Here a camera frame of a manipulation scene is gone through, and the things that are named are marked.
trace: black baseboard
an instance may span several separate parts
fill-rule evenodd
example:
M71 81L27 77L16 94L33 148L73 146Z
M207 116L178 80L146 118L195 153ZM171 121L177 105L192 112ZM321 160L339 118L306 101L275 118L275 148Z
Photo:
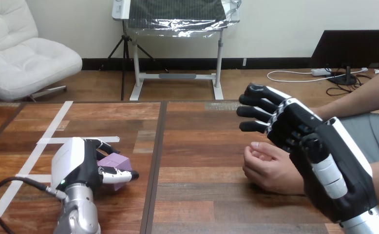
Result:
M221 69L297 69L311 68L311 58L223 58ZM122 71L122 58L83 58L82 70ZM140 58L141 71L163 70L215 70L215 58L158 58L156 63L149 58ZM133 71L133 60L126 63L126 70Z

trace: white tape line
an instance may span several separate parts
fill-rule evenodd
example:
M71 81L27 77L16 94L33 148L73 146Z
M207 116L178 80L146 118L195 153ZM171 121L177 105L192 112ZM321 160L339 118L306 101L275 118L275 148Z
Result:
M101 139L103 142L106 143L114 143L119 142L120 138L118 136L85 136L81 137L82 139L85 138L98 138ZM53 138L41 138L37 144L64 144L66 143L71 137L53 137Z
M7 188L6 192L0 198L0 216L3 215L10 202L12 202L22 183L22 181L12 181L9 188Z
M17 174L16 176L36 180L37 182L40 182L40 183L50 183L52 181L52 175L20 175L20 174Z
M51 138L53 136L53 133L55 133L56 128L60 125L60 122L62 121L63 117L65 117L72 103L73 101L66 101L63 104L62 108L59 110L53 121L50 123L49 127L46 129L46 132L43 134L42 138ZM45 149L46 145L47 142L36 145L32 154L30 154L29 158L26 160L26 163L23 165L22 169L19 171L18 174L30 173L37 160L39 159L40 155L42 154L43 150Z
M56 114L53 121L50 123L49 127L43 134L42 138L51 138L53 136L53 133L55 133L56 128L60 125L60 122L62 121L63 117L65 117L66 113L68 112L69 108L71 107L73 101L66 101L59 112ZM35 149L30 154L29 158L26 160L25 164L23 165L22 169L19 171L18 175L27 175L30 173L34 165L36 164L37 160L39 159L40 155L42 154L43 150L45 149L47 143L44 144L37 144ZM10 202L12 202L13 198L15 197L16 193L18 192L19 188L21 187L22 182L12 182L12 184L7 188L6 192L0 199L0 216L4 213L6 208L9 206Z

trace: white armchair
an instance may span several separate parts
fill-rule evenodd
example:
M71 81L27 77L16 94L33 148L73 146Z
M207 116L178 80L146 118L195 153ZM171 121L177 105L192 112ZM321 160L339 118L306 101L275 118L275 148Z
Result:
M38 38L25 0L0 0L0 99L36 98L44 87L76 74L82 59L68 47Z

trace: computer monitor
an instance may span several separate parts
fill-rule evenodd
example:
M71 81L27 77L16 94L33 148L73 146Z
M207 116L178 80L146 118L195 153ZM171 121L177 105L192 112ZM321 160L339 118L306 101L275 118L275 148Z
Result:
M350 68L378 66L379 30L325 30L311 57L312 68L345 68L345 76L328 79L341 85L356 83Z

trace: white wall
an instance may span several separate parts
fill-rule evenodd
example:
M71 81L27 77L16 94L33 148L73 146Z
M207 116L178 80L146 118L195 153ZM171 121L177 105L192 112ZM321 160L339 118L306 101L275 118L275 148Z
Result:
M121 23L111 16L113 0L27 2L39 36L67 45L82 58L106 58L120 39ZM243 0L241 22L225 30L224 57L310 57L325 29L379 29L379 0ZM140 37L139 43L155 58L214 58L217 53L217 37ZM118 49L115 57L121 56Z

